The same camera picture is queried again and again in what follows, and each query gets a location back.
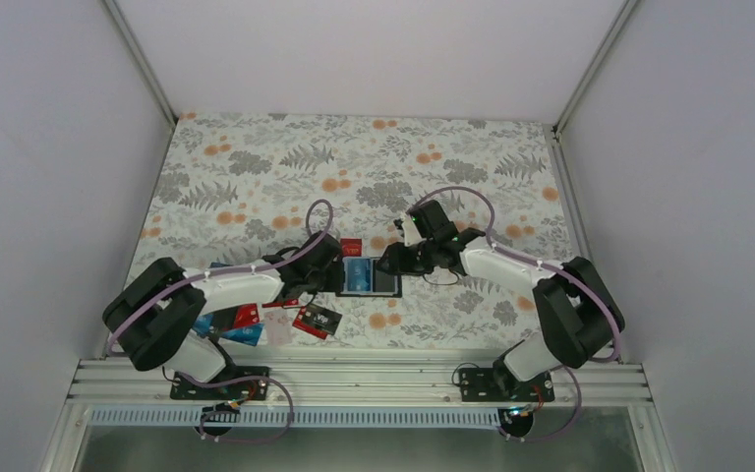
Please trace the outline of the black card holder wallet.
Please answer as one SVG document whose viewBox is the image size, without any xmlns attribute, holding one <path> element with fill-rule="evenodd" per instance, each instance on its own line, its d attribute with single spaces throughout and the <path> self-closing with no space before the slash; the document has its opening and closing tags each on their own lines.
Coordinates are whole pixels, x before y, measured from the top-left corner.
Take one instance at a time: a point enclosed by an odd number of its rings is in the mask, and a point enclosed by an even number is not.
<svg viewBox="0 0 755 472">
<path fill-rule="evenodd" d="M 401 277 L 379 270 L 377 262 L 377 258 L 344 258 L 342 282 L 337 295 L 360 298 L 401 298 Z"/>
</svg>

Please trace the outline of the pale pink blossom card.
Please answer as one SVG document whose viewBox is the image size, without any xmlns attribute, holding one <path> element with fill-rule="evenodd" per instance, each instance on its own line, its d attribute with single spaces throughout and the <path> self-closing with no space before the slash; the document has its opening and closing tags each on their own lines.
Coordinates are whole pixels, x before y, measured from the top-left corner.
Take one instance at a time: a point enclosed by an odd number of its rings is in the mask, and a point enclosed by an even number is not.
<svg viewBox="0 0 755 472">
<path fill-rule="evenodd" d="M 263 332 L 268 346 L 283 346 L 293 342 L 293 317 L 290 310 L 274 309 L 263 315 Z"/>
</svg>

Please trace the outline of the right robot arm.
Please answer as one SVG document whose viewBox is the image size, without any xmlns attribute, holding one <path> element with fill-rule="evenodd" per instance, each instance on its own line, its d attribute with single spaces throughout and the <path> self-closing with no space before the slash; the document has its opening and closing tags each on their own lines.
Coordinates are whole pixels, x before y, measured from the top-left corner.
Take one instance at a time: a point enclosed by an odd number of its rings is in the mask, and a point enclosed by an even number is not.
<svg viewBox="0 0 755 472">
<path fill-rule="evenodd" d="M 414 207 L 395 224 L 403 239 L 384 250 L 378 270 L 424 277 L 445 269 L 458 277 L 531 293 L 539 332 L 493 362 L 494 390 L 503 399 L 518 399 L 541 374 L 559 367 L 582 367 L 622 332 L 623 318 L 587 259 L 549 263 L 510 251 L 483 230 L 459 229 L 434 201 Z"/>
</svg>

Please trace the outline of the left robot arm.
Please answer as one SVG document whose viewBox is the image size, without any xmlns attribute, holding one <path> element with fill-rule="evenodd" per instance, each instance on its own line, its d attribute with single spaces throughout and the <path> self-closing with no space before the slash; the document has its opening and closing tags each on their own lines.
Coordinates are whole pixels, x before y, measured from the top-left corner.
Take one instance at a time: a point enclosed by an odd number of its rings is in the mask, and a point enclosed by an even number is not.
<svg viewBox="0 0 755 472">
<path fill-rule="evenodd" d="M 224 309 L 320 293 L 341 256 L 340 242 L 319 232 L 289 259 L 271 255 L 250 265 L 192 270 L 160 258 L 103 311 L 108 342 L 119 345 L 138 371 L 167 367 L 208 397 L 222 397 L 233 387 L 234 371 L 212 342 L 194 334 L 195 321 Z"/>
</svg>

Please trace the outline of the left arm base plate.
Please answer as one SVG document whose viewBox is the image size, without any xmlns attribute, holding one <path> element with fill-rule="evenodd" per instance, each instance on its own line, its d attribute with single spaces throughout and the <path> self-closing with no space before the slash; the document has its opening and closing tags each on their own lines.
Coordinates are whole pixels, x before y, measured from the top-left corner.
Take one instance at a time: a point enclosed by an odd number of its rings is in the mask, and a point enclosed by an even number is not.
<svg viewBox="0 0 755 472">
<path fill-rule="evenodd" d="M 269 367 L 227 367 L 215 378 L 206 381 L 207 387 L 190 382 L 175 374 L 169 397 L 173 400 L 223 402 L 232 400 L 265 400 L 270 374 Z"/>
</svg>

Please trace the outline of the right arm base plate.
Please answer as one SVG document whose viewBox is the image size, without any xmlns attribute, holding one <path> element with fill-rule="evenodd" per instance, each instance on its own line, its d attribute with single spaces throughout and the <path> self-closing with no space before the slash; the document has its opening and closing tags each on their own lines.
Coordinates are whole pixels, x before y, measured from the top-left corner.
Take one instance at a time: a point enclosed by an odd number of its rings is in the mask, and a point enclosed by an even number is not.
<svg viewBox="0 0 755 472">
<path fill-rule="evenodd" d="M 457 371 L 458 384 L 464 402 L 538 402 L 554 401 L 552 378 L 549 372 L 529 381 L 518 381 L 506 371 L 493 368 L 464 367 Z"/>
</svg>

